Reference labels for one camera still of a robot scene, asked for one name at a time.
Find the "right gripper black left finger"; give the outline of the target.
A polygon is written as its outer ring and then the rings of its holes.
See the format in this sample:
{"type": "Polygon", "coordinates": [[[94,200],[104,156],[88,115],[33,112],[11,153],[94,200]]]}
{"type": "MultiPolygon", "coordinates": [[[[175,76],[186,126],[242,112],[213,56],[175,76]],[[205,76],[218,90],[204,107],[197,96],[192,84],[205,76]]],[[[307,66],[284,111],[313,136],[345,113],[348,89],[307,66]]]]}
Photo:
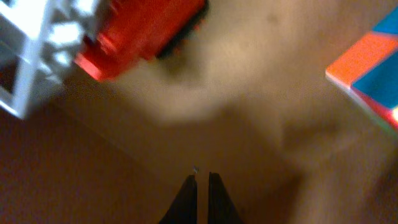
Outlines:
{"type": "Polygon", "coordinates": [[[195,176],[189,175],[159,224],[197,224],[197,193],[195,176]]]}

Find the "multicolour puzzle cube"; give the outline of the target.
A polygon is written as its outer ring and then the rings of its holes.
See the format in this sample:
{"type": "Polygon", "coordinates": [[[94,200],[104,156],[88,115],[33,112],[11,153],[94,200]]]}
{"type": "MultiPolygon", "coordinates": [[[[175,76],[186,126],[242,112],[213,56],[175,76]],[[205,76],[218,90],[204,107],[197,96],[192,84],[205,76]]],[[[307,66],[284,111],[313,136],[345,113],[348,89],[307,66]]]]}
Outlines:
{"type": "Polygon", "coordinates": [[[397,134],[397,9],[327,66],[325,74],[379,125],[397,134]]]}

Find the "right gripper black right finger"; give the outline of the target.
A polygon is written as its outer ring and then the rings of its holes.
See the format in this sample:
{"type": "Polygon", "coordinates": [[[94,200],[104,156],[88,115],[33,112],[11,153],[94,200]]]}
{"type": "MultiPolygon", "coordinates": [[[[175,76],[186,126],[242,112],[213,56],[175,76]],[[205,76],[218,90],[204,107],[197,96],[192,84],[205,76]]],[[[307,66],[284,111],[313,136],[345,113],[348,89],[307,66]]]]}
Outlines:
{"type": "Polygon", "coordinates": [[[228,195],[221,176],[209,173],[208,224],[243,224],[233,201],[228,195]]]}

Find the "white open cardboard box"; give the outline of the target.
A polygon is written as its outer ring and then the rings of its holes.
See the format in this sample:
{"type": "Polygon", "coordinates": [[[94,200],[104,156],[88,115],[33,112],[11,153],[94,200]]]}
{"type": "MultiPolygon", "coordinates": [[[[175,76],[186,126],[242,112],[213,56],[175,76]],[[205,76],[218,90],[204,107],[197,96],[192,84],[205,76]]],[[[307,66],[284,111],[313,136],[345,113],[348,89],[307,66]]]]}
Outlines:
{"type": "Polygon", "coordinates": [[[212,1],[167,60],[74,69],[25,120],[1,113],[2,223],[157,223],[219,173],[245,223],[396,223],[397,137],[325,77],[396,0],[212,1]]]}

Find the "red toy fire truck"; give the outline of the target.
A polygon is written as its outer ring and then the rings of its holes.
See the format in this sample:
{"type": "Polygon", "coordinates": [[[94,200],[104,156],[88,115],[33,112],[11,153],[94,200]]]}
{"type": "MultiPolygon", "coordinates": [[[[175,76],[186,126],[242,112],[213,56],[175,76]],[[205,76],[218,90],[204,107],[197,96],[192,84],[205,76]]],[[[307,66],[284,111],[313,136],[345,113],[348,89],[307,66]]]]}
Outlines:
{"type": "Polygon", "coordinates": [[[207,0],[2,1],[1,108],[26,118],[75,67],[103,81],[167,58],[208,8],[207,0]]]}

